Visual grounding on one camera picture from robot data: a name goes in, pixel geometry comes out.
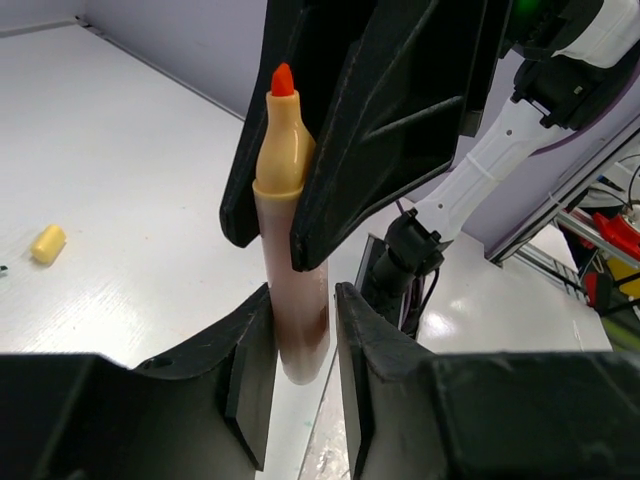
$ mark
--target red object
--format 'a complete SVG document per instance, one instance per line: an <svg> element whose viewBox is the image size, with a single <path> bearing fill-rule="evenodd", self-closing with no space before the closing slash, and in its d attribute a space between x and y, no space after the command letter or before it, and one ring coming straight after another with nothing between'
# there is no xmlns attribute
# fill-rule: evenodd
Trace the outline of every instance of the red object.
<svg viewBox="0 0 640 480"><path fill-rule="evenodd" d="M584 238L580 239L580 244L587 250L593 250L595 248L595 245L593 243L591 243L589 240L585 240Z"/></svg>
<svg viewBox="0 0 640 480"><path fill-rule="evenodd" d="M607 217L596 213L593 216L593 222L598 227L602 238L627 255L640 261L640 233L629 225L621 215L609 220Z"/></svg>
<svg viewBox="0 0 640 480"><path fill-rule="evenodd" d="M274 97L289 97L293 95L293 74L286 63L281 63L273 72L271 79L271 95Z"/></svg>
<svg viewBox="0 0 640 480"><path fill-rule="evenodd" d="M596 298L598 291L598 274L597 273L587 273L584 276L584 286L587 290L587 298L589 299L588 305L590 307L596 306Z"/></svg>

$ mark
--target yellow marker cap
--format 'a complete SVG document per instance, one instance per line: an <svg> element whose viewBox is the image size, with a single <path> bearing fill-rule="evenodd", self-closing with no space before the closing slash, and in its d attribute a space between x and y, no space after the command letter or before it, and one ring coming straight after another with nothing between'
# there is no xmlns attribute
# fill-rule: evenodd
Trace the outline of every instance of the yellow marker cap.
<svg viewBox="0 0 640 480"><path fill-rule="evenodd" d="M286 97L267 94L269 123L256 164L254 194L271 200L300 196L316 146L300 116L297 91Z"/></svg>
<svg viewBox="0 0 640 480"><path fill-rule="evenodd" d="M56 259L67 240L62 228L49 225L31 245L31 255L38 262L49 265Z"/></svg>

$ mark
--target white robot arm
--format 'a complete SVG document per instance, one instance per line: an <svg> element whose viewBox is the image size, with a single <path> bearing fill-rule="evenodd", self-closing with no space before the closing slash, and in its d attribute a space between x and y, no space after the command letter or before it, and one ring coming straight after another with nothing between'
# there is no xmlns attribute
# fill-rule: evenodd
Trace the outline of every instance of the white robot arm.
<svg viewBox="0 0 640 480"><path fill-rule="evenodd" d="M640 40L640 2L606 0L591 25L564 55L599 68L616 65ZM536 150L550 145L565 130L545 127L545 113L526 100L507 100L497 120L440 186L416 205L417 220L449 242L460 233L478 205Z"/></svg>

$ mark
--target marker body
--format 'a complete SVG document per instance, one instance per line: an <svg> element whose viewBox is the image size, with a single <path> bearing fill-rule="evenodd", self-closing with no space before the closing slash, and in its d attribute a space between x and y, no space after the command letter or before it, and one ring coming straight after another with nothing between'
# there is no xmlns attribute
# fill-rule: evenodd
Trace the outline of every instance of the marker body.
<svg viewBox="0 0 640 480"><path fill-rule="evenodd" d="M291 267L289 232L297 203L256 196L280 358L289 379L304 385L316 377L329 349L329 289L326 262L310 272Z"/></svg>
<svg viewBox="0 0 640 480"><path fill-rule="evenodd" d="M304 385L316 377L329 349L327 265L296 272L289 247L315 143L302 123L297 92L267 94L267 109L253 191L280 358L289 379Z"/></svg>

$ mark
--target green light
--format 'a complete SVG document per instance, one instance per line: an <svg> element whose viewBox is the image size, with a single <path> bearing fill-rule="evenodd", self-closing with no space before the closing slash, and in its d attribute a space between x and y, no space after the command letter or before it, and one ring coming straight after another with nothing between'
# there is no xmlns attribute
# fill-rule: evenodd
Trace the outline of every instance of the green light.
<svg viewBox="0 0 640 480"><path fill-rule="evenodd" d="M513 11L516 15L531 15L540 6L540 0L516 0Z"/></svg>

